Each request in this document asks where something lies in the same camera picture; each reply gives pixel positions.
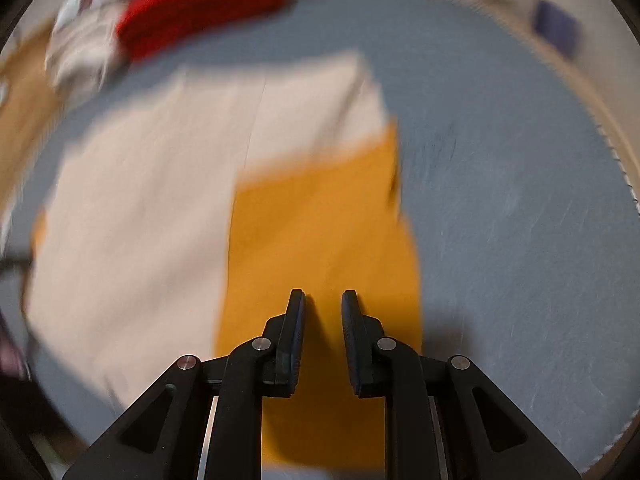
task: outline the silver screw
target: silver screw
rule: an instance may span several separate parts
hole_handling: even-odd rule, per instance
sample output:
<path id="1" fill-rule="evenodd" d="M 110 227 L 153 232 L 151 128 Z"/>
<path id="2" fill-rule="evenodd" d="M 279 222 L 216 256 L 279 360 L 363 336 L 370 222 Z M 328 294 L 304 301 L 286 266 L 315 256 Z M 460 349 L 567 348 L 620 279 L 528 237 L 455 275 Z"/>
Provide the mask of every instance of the silver screw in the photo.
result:
<path id="1" fill-rule="evenodd" d="M 193 355 L 183 355 L 180 359 L 178 359 L 178 368 L 180 370 L 189 370 L 193 368 L 198 360 Z"/>
<path id="2" fill-rule="evenodd" d="M 271 346 L 271 341 L 265 337 L 257 337 L 251 342 L 251 346 L 256 350 L 266 350 Z"/>
<path id="3" fill-rule="evenodd" d="M 451 358 L 451 366 L 456 370 L 466 370 L 471 366 L 471 363 L 469 362 L 469 359 L 463 355 L 456 355 Z"/>
<path id="4" fill-rule="evenodd" d="M 390 337 L 381 337 L 378 339 L 378 348 L 381 350 L 393 350 L 396 347 L 396 342 Z"/>
<path id="5" fill-rule="evenodd" d="M 0 79 L 0 106 L 4 104 L 9 95 L 9 83 L 6 79 Z"/>

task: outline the red fabric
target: red fabric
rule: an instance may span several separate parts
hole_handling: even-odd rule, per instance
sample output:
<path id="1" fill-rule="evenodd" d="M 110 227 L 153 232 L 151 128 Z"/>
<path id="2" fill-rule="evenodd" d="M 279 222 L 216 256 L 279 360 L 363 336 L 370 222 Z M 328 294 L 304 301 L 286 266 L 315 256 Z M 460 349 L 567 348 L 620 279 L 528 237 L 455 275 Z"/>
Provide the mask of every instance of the red fabric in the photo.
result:
<path id="1" fill-rule="evenodd" d="M 191 34 L 279 9 L 286 0 L 131 0 L 116 33 L 132 60 Z"/>

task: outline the red cloth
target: red cloth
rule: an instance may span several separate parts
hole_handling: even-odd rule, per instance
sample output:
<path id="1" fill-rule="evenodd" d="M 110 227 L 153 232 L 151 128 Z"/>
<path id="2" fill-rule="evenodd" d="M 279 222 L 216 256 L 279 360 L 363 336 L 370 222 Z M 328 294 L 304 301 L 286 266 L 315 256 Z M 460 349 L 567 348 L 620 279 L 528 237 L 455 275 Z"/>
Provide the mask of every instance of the red cloth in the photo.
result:
<path id="1" fill-rule="evenodd" d="M 131 0 L 116 33 L 132 60 L 191 34 L 279 9 L 286 0 Z"/>

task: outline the yellow fabric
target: yellow fabric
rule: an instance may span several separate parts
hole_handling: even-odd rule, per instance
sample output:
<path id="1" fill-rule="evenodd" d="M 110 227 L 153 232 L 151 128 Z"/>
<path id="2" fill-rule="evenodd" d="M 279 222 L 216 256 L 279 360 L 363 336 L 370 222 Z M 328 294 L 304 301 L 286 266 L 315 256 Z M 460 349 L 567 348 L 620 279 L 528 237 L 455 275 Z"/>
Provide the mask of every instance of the yellow fabric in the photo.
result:
<path id="1" fill-rule="evenodd" d="M 266 465 L 383 468 L 384 402 L 353 395 L 340 297 L 354 288 L 387 335 L 420 349 L 418 260 L 399 217 L 396 159 L 391 128 L 346 162 L 246 184 L 236 194 L 216 353 L 260 335 L 284 312 L 292 288 L 307 294 L 296 393 L 264 401 Z"/>

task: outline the purple object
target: purple object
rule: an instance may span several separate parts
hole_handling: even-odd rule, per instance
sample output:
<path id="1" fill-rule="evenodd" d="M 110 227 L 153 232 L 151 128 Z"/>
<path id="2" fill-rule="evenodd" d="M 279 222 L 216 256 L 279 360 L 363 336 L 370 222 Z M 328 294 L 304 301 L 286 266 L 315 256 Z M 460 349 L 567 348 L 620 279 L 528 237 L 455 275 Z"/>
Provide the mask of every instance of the purple object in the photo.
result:
<path id="1" fill-rule="evenodd" d="M 566 58 L 574 56 L 578 44 L 578 22 L 560 7 L 548 0 L 538 0 L 533 29 Z"/>

